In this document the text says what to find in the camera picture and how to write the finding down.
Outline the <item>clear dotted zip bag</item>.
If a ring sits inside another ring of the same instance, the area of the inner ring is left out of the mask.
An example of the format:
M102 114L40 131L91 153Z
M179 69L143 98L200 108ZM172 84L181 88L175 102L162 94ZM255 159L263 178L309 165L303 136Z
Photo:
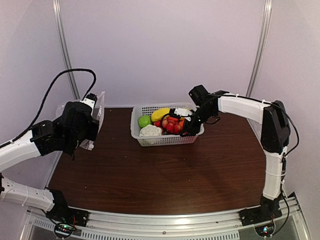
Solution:
M68 147L93 150L105 114L105 92L89 93L82 100L58 105L55 117L69 134Z

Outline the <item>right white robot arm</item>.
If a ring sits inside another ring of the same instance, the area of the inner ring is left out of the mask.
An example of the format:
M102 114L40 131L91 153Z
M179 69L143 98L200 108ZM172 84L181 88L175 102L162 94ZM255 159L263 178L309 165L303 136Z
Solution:
M266 157L265 182L256 210L259 220L268 220L280 200L285 177L285 159L291 135L289 117L281 101L256 100L228 91L208 92L203 85L195 86L189 96L196 110L184 116L186 119L181 137L195 136L201 125L219 113L243 117L261 125L260 145Z

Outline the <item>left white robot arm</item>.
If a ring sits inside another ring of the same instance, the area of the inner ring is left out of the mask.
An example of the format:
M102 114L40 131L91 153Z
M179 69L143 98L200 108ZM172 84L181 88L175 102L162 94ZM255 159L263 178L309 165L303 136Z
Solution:
M93 145L100 130L100 121L94 117L96 101L88 97L65 104L61 116L32 125L22 136L10 140L0 148L0 170L63 152L71 157L83 143ZM72 211L59 191L37 189L0 177L0 200L52 212L61 222L72 218Z

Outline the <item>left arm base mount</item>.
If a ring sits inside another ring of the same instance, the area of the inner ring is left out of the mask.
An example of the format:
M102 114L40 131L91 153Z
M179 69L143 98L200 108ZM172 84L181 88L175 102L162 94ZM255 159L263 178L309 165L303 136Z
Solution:
M88 211L70 207L54 207L43 213L53 223L53 233L59 239L69 238L78 227L86 227L89 220Z

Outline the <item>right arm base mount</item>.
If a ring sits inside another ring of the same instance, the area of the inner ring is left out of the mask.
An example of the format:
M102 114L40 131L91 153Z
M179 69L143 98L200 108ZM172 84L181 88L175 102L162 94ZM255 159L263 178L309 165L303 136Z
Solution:
M254 225L256 234L260 237L271 237L276 231L275 219L281 217L282 211L276 209L274 213L262 214L262 207L245 208L239 211L242 226Z

